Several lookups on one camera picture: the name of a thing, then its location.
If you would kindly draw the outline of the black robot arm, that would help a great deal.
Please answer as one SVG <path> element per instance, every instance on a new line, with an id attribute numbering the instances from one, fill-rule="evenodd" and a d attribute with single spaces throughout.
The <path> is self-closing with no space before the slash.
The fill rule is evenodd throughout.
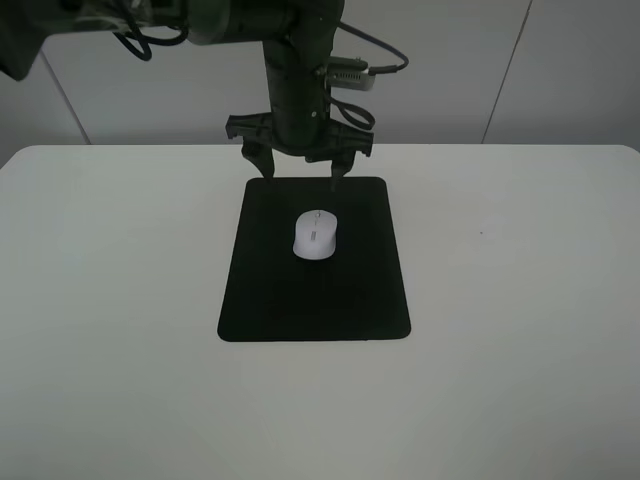
<path id="1" fill-rule="evenodd" d="M 142 61 L 153 46 L 259 42 L 263 46 L 270 109 L 231 116 L 229 138 L 266 180 L 274 152 L 328 161 L 337 183 L 358 153 L 369 156 L 375 120 L 332 98 L 330 75 L 349 61 L 332 54 L 344 11 L 341 1 L 4 1 L 1 71 L 15 81 L 29 74 L 46 39 L 110 31 Z"/>

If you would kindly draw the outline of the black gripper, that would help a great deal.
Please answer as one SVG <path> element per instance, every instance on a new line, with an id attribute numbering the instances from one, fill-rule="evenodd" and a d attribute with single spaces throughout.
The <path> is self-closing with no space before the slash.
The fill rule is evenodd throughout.
<path id="1" fill-rule="evenodd" d="M 348 174 L 361 152 L 370 155 L 374 117 L 356 108 L 347 112 L 346 124 L 328 113 L 257 113 L 232 115 L 225 126 L 230 139 L 242 139 L 242 156 L 254 165 L 265 180 L 275 174 L 273 153 L 303 157 L 309 163 L 331 161 L 330 189 Z"/>

